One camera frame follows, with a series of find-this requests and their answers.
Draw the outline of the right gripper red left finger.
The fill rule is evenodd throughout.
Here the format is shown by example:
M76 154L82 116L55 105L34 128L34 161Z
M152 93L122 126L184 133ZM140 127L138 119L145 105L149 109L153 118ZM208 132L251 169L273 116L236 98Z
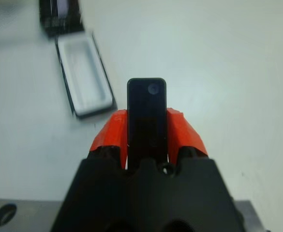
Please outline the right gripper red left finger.
M94 138L90 152L97 150L99 147L115 146L119 148L120 166L126 167L128 144L127 119L127 110L114 112Z

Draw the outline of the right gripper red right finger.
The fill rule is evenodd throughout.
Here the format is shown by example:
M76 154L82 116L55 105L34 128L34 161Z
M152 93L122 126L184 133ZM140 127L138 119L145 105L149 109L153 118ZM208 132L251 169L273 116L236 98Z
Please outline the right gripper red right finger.
M169 162L183 158L207 158L208 154L199 134L185 119L184 114L167 108L167 152Z

